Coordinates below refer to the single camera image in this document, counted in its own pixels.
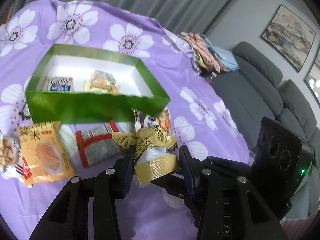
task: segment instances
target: pink cloth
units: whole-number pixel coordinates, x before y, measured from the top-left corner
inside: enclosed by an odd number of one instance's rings
[[[226,67],[221,69],[218,61],[214,58],[214,56],[208,51],[204,40],[200,37],[198,33],[180,33],[181,38],[183,38],[189,45],[197,50],[201,55],[204,63],[209,67],[209,71],[212,72],[215,70],[217,73],[220,73],[221,70],[228,71]]]
[[[312,224],[317,213],[305,219],[290,219],[280,221],[289,240],[299,240]]]

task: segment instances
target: screw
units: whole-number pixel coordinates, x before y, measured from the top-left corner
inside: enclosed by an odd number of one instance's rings
[[[79,180],[80,180],[79,177],[74,176],[71,178],[71,183],[77,183]]]
[[[211,174],[211,170],[210,169],[203,169],[202,170],[202,174],[204,174],[204,175],[210,175]]]
[[[246,179],[245,177],[243,177],[243,176],[240,176],[240,177],[238,178],[238,181],[241,182],[241,183],[246,183],[246,182],[247,182],[247,179]]]
[[[116,171],[114,170],[114,169],[107,169],[106,170],[106,174],[108,174],[108,175],[112,175],[112,174],[114,174]]]

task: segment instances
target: open box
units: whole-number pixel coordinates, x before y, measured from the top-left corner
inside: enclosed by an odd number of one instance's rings
[[[113,74],[120,94],[82,92],[84,80],[102,70]],[[46,77],[72,77],[74,91],[44,91]],[[132,108],[155,116],[170,98],[141,59],[82,46],[54,44],[37,66],[26,89],[33,122],[133,121]]]

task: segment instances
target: gold snack wrapper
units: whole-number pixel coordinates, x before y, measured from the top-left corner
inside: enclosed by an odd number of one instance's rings
[[[141,128],[135,134],[113,132],[112,139],[125,149],[134,144],[136,145],[136,153],[134,154],[134,162],[137,162],[141,154],[152,146],[165,146],[169,149],[176,143],[176,137],[165,135],[160,125]]]
[[[134,170],[140,184],[158,179],[168,173],[180,169],[180,163],[176,155],[166,154],[148,162],[135,165]]]
[[[42,122],[19,129],[25,166],[25,185],[53,182],[75,174],[59,142],[60,121]]]
[[[136,145],[135,163],[148,147],[163,146],[168,149],[176,143],[176,137],[165,135],[165,131],[161,129],[160,125],[141,128],[135,134],[113,132],[112,139],[125,149]],[[134,169],[140,184],[143,184],[179,170],[180,163],[175,155],[164,154],[153,160],[136,164]]]

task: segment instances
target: sofa cushion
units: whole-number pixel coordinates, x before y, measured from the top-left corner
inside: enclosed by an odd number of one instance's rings
[[[317,120],[309,102],[292,80],[287,80],[279,87],[279,94],[284,107],[289,108],[298,119],[306,137],[310,140],[316,129]]]
[[[288,108],[284,108],[281,114],[276,116],[276,120],[279,121],[283,125],[283,127],[289,129],[290,131],[293,131],[303,139],[307,140],[300,123]]]
[[[314,163],[320,171],[320,129],[316,127],[315,132],[311,136],[309,143],[314,147],[315,158]]]
[[[281,70],[255,47],[243,41],[232,52],[234,55],[243,58],[253,65],[275,88],[278,88],[283,78]]]
[[[275,119],[270,108],[238,71],[217,75],[212,79],[211,86],[230,110],[233,121],[249,147],[254,147],[262,117]]]
[[[275,116],[283,109],[282,98],[275,87],[250,63],[235,56],[239,65],[238,71],[246,78],[250,85],[258,92],[263,101],[269,106]]]

